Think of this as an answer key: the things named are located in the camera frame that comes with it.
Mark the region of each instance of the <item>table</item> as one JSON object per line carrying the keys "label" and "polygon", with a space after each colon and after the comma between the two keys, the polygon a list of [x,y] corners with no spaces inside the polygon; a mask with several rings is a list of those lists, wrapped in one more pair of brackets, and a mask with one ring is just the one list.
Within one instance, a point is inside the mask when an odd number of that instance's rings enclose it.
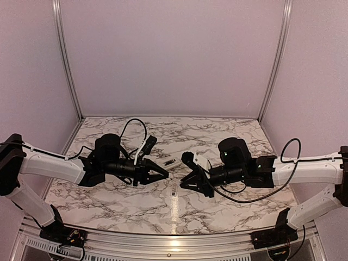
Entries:
{"label": "table", "polygon": [[[88,117],[77,133],[68,154],[77,153],[82,145],[94,147],[95,139],[106,133],[120,134],[127,117]],[[149,157],[156,160],[185,151],[198,152],[213,165],[221,164],[218,143],[229,137],[243,138],[253,157],[273,154],[271,146],[256,120],[206,117],[140,117],[148,134],[158,142]],[[132,122],[122,144],[128,152],[137,148],[144,137],[142,126]],[[56,206],[65,223],[89,228],[148,234],[207,234],[246,231],[273,226],[278,212],[296,205],[287,187],[274,196],[251,204],[238,204],[220,195],[214,198],[181,189],[179,180],[191,170],[184,164],[170,171],[170,177],[150,185],[133,187],[116,177],[93,188],[54,180],[46,202]],[[238,190],[242,184],[231,184]],[[247,188],[232,195],[249,200],[272,189]]]}

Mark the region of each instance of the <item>black cable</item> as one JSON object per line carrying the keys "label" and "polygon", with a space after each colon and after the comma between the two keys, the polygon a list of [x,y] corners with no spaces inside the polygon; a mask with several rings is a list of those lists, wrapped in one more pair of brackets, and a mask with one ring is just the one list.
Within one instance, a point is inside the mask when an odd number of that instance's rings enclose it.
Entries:
{"label": "black cable", "polygon": [[85,252],[85,247],[82,247],[82,258],[80,259],[80,261],[82,261],[85,258],[86,252]]}
{"label": "black cable", "polygon": [[[291,139],[288,141],[288,143],[284,146],[283,148],[283,151],[282,151],[282,155],[284,154],[284,151],[287,149],[287,147],[293,142],[293,141],[297,141],[299,143],[299,152],[297,153],[297,158],[299,159],[300,155],[301,155],[301,142],[298,138],[294,138],[294,139]],[[253,202],[257,202],[257,201],[260,201],[260,200],[264,200],[265,198],[268,198],[272,195],[274,195],[275,193],[278,193],[279,191],[281,191],[282,189],[284,189],[291,181],[291,179],[293,178],[294,174],[295,174],[295,171],[297,169],[297,166],[298,166],[299,162],[297,161],[295,163],[295,166],[294,166],[294,169],[290,175],[290,177],[288,178],[288,180],[285,182],[284,185],[282,185],[279,189],[265,195],[265,196],[262,196],[262,197],[259,197],[259,198],[255,198],[254,200],[247,200],[247,201],[241,201],[241,200],[235,200],[234,198],[232,197],[229,197],[227,195],[225,195],[224,193],[222,193],[220,190],[218,190],[217,188],[215,188],[209,181],[209,179],[207,178],[207,175],[204,173],[203,174],[203,178],[205,179],[205,181],[208,183],[208,185],[218,194],[220,194],[221,196],[233,201],[233,202],[236,202],[236,203],[241,203],[241,204],[247,204],[247,203],[253,203]],[[204,172],[206,172],[207,174],[210,174],[209,171],[201,168]]]}
{"label": "black cable", "polygon": [[88,148],[87,146],[83,145],[83,146],[81,147],[80,151],[79,151],[75,156],[71,156],[71,157],[69,157],[68,159],[70,160],[70,159],[76,159],[76,158],[78,158],[78,157],[81,155],[83,148],[86,148],[87,150],[93,151],[93,149]]}
{"label": "black cable", "polygon": [[[293,141],[297,141],[299,143],[299,151],[301,151],[301,141],[298,138],[293,138],[291,140],[289,140],[286,145],[284,146],[284,148],[287,148],[290,143],[292,143]],[[281,153],[281,163],[295,163],[294,160],[283,160],[284,157],[284,152],[285,149],[283,149],[282,153]],[[333,159],[348,159],[348,158],[344,158],[344,157],[334,157]],[[322,161],[322,160],[332,160],[332,158],[318,158],[318,159],[299,159],[297,162],[316,162],[316,161]]]}
{"label": "black cable", "polygon": [[128,159],[130,159],[130,158],[131,158],[131,155],[132,155],[134,152],[136,152],[137,150],[138,150],[138,148],[136,148],[135,150],[132,150],[132,151],[130,152],[129,156],[128,156]]}
{"label": "black cable", "polygon": [[122,138],[122,136],[123,136],[123,134],[125,133],[125,130],[126,130],[128,124],[131,123],[132,121],[139,121],[139,122],[142,124],[142,126],[144,127],[144,130],[145,130],[144,140],[146,140],[146,137],[147,137],[147,129],[146,129],[145,123],[144,123],[142,120],[138,119],[138,118],[130,119],[130,120],[126,123],[126,125],[124,126],[123,131],[122,131],[122,133],[121,133],[121,135],[120,135],[120,138]]}
{"label": "black cable", "polygon": [[[48,156],[52,156],[52,157],[59,158],[59,159],[65,159],[65,157],[62,156],[62,155],[57,155],[57,154],[54,154],[54,153],[50,153],[50,152],[47,152],[47,151],[43,151],[43,150],[40,150],[40,149],[38,149],[38,148],[32,148],[32,147],[30,147],[30,146],[28,146],[28,145],[26,145],[26,144],[23,144],[23,143],[2,142],[2,143],[0,143],[0,146],[2,146],[2,145],[18,145],[18,146],[27,148],[27,149],[29,149],[29,150],[33,150],[33,151],[36,151],[36,152],[40,152],[40,153],[45,154],[45,155],[48,155]],[[68,159],[68,160],[71,160],[71,159],[76,159],[77,157],[79,157],[79,156],[81,155],[81,153],[82,153],[83,148],[86,148],[86,149],[88,149],[88,150],[90,150],[90,151],[93,151],[91,148],[88,148],[87,146],[84,146],[84,145],[83,145],[83,146],[81,147],[80,151],[79,151],[76,155],[71,156],[71,157],[68,157],[67,159]]]}
{"label": "black cable", "polygon": [[242,193],[242,192],[246,189],[246,185],[244,184],[244,188],[242,188],[242,189],[239,190],[239,191],[229,191],[229,190],[225,189],[223,186],[220,186],[220,188],[221,188],[223,191],[227,192],[227,193],[230,193],[230,194],[238,194],[238,193]]}
{"label": "black cable", "polygon": [[292,259],[302,248],[303,244],[305,243],[305,239],[306,239],[306,228],[305,226],[303,226],[303,239],[302,239],[302,243],[300,244],[300,246],[298,247],[298,249],[296,250],[296,252],[294,254],[291,255],[291,257],[289,257],[287,260]]}
{"label": "black cable", "polygon": [[37,224],[37,226],[40,228],[40,229],[43,229],[43,227],[38,223],[38,221],[36,219],[34,219],[33,216],[31,216],[33,218],[33,220],[35,221],[35,223]]}

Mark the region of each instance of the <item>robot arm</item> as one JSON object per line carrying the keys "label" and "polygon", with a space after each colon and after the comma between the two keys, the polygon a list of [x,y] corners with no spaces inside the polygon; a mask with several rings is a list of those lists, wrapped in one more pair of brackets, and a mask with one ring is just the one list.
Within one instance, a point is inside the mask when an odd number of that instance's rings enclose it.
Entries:
{"label": "robot arm", "polygon": [[[181,187],[214,197],[213,187],[234,182],[243,182],[252,188],[274,188],[289,183],[329,183],[306,202],[281,211],[275,228],[253,232],[251,237],[255,248],[296,240],[296,231],[304,224],[334,209],[348,207],[348,146],[342,146],[339,153],[322,157],[284,158],[283,162],[276,156],[252,158],[245,141],[236,138],[220,142],[219,150],[224,165],[210,169],[207,159],[199,154],[183,153],[182,161],[192,172],[181,180]],[[293,173],[296,161],[299,162]]]}
{"label": "robot arm", "polygon": [[64,226],[58,210],[44,202],[18,174],[63,179],[84,187],[104,182],[105,174],[114,175],[124,182],[125,178],[132,178],[133,186],[150,184],[169,176],[166,170],[142,158],[149,155],[156,141],[153,136],[148,138],[142,146],[140,160],[134,164],[131,159],[120,158],[120,152],[125,157],[128,154],[120,145],[120,137],[115,134],[97,139],[95,149],[88,157],[73,159],[37,149],[24,143],[19,134],[13,134],[0,146],[0,196],[12,200],[34,218],[41,228],[40,237],[82,247],[86,232]]}

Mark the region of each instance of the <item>purple-tinted wall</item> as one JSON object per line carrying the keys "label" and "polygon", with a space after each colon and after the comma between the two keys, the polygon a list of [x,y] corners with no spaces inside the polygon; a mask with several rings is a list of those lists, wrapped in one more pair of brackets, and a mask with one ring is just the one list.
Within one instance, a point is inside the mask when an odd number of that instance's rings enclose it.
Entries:
{"label": "purple-tinted wall", "polygon": [[[0,1],[0,141],[61,152],[77,124],[53,20],[52,1]],[[39,194],[45,178],[25,177]],[[0,198],[0,259],[8,260],[23,213]]]}
{"label": "purple-tinted wall", "polygon": [[257,118],[284,1],[62,1],[85,115]]}
{"label": "purple-tinted wall", "polygon": [[[348,145],[347,12],[347,1],[294,2],[284,58],[263,121],[278,154],[293,137],[301,139],[303,156]],[[294,185],[300,201],[322,187]],[[347,260],[347,220],[345,208],[316,220],[329,261]]]}

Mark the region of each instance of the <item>small object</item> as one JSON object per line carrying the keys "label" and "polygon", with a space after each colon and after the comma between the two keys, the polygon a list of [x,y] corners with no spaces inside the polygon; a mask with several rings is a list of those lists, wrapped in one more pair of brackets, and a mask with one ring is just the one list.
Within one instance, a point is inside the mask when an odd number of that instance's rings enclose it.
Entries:
{"label": "small object", "polygon": [[201,166],[205,170],[209,170],[210,163],[209,163],[207,158],[205,158],[202,155],[199,155],[198,153],[196,153],[194,155],[194,161],[195,161],[196,165]]}
{"label": "small object", "polygon": [[173,169],[181,164],[181,160],[175,157],[166,157],[156,160],[156,163],[166,171]]}
{"label": "small object", "polygon": [[141,149],[141,151],[143,151],[144,155],[150,155],[150,152],[153,148],[153,146],[156,144],[157,142],[157,138],[150,135],[150,137],[148,137],[148,139],[145,142],[144,147]]}

